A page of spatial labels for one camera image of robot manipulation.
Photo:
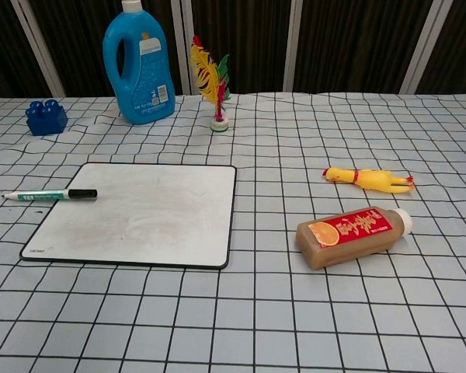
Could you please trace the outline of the green white marker pen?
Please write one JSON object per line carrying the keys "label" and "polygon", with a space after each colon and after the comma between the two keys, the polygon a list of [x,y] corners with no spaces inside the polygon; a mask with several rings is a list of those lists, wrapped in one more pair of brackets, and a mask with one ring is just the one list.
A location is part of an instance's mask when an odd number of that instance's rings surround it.
{"label": "green white marker pen", "polygon": [[98,197],[98,191],[94,189],[14,191],[10,193],[5,193],[2,195],[2,197],[6,200],[95,199]]}

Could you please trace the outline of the white erasable board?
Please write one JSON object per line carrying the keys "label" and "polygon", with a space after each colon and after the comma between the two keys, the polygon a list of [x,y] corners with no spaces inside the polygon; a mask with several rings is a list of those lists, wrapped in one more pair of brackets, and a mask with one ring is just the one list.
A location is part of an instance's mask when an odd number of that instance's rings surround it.
{"label": "white erasable board", "polygon": [[32,261],[221,269],[229,261],[234,166],[89,162],[20,256]]}

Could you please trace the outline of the colourful feather shuttlecock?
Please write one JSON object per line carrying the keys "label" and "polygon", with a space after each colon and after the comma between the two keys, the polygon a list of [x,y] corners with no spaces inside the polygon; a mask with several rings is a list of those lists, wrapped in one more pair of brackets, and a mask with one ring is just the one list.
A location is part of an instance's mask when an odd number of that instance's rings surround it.
{"label": "colourful feather shuttlecock", "polygon": [[201,39],[194,35],[190,48],[190,62],[196,76],[196,87],[202,97],[214,106],[211,130],[224,132],[228,129],[228,118],[224,102],[230,99],[228,59],[226,54],[217,64]]}

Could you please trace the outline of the brown juice bottle red label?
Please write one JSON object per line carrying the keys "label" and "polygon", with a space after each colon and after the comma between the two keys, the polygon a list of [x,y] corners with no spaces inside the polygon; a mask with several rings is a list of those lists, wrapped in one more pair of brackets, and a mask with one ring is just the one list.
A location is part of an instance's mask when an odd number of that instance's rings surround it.
{"label": "brown juice bottle red label", "polygon": [[309,267],[318,270],[389,250],[412,225],[401,208],[366,207],[300,223],[296,243]]}

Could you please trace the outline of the yellow rubber chicken toy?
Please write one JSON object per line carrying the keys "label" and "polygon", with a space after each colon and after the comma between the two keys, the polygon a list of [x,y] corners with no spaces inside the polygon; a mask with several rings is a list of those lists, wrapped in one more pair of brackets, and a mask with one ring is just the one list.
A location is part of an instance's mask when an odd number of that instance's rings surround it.
{"label": "yellow rubber chicken toy", "polygon": [[415,189],[412,176],[406,178],[395,177],[388,170],[330,167],[322,175],[329,182],[353,184],[363,190],[375,190],[383,193],[408,193]]}

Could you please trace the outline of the blue detergent bottle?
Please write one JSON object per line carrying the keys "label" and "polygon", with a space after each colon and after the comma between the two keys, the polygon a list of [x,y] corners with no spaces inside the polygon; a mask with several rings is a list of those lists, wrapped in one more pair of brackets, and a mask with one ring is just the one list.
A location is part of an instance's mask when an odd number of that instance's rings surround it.
{"label": "blue detergent bottle", "polygon": [[121,114],[132,124],[171,115],[176,95],[164,31],[141,0],[121,0],[123,11],[103,38],[107,77]]}

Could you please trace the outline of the white black checked tablecloth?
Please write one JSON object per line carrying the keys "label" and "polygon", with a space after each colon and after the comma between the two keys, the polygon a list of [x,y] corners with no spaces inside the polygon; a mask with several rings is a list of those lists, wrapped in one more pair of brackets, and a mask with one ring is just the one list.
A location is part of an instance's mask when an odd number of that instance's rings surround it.
{"label": "white black checked tablecloth", "polygon": [[[0,98],[0,373],[466,373],[466,94],[232,95],[133,127],[112,97],[63,98],[63,134],[35,138],[24,98]],[[237,170],[223,270],[26,262],[50,202],[87,162]],[[327,181],[340,169],[412,176],[408,193]],[[391,249],[309,267],[300,223],[401,208]]]}

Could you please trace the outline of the dark white-framed folding screen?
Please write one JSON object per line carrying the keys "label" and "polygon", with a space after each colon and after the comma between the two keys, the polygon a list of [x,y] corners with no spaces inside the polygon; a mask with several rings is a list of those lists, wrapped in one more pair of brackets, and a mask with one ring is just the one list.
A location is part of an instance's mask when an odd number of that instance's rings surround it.
{"label": "dark white-framed folding screen", "polygon": [[[121,0],[28,0],[63,93],[111,96],[106,28]],[[397,93],[433,0],[191,0],[193,33],[215,60],[228,56],[233,93],[280,92],[289,32],[298,31],[295,92]],[[453,0],[416,89],[466,93],[466,0]],[[0,97],[49,97],[11,0],[0,0]]]}

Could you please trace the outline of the blue toy building brick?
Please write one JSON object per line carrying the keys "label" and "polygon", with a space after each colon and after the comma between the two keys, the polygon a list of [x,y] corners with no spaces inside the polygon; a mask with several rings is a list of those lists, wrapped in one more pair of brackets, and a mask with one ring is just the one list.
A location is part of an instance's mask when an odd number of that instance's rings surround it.
{"label": "blue toy building brick", "polygon": [[33,136],[61,134],[67,122],[64,107],[55,99],[33,101],[26,110],[26,123]]}

